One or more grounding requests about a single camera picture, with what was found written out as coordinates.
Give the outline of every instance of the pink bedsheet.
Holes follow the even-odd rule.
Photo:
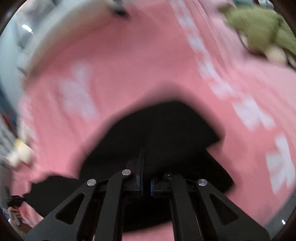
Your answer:
[[[200,111],[222,143],[209,148],[235,187],[227,194],[266,224],[295,189],[296,73],[248,55],[202,1],[142,1],[64,49],[21,102],[33,129],[34,165],[15,173],[13,191],[52,173],[77,177],[94,137],[124,115],[164,99]],[[42,218],[23,206],[30,223]],[[170,223],[123,240],[174,240]]]

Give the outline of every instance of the black fabric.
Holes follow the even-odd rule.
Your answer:
[[[25,196],[42,216],[50,213],[83,182],[109,179],[124,169],[144,147],[144,178],[172,170],[186,179],[204,178],[221,192],[231,177],[205,150],[217,142],[211,127],[187,105],[167,102],[136,111],[114,124],[82,165],[80,179],[49,177],[33,184]],[[124,231],[146,228],[170,220],[167,200],[149,197],[126,203]]]

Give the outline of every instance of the white plush toy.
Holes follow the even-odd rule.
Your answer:
[[[33,150],[27,143],[30,137],[30,128],[21,120],[18,123],[18,137],[14,149],[6,157],[12,167],[17,167],[21,162],[29,164],[32,160]]]

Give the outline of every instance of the curved beige headboard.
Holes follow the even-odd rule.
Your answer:
[[[19,56],[17,71],[25,82],[41,67],[45,56],[72,36],[84,35],[111,19],[110,3],[105,0],[64,0],[40,23]]]

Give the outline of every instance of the light pink fabric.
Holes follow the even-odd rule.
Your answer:
[[[51,173],[77,177],[92,139],[116,120],[179,99],[225,133],[209,151],[235,182],[227,196],[265,224],[295,188],[296,73],[237,43],[235,53],[232,33],[197,0],[143,1],[128,10],[130,19],[114,18],[73,43],[36,77],[21,103],[35,163],[15,173],[14,192]],[[123,238],[140,239],[174,240],[171,224]]]

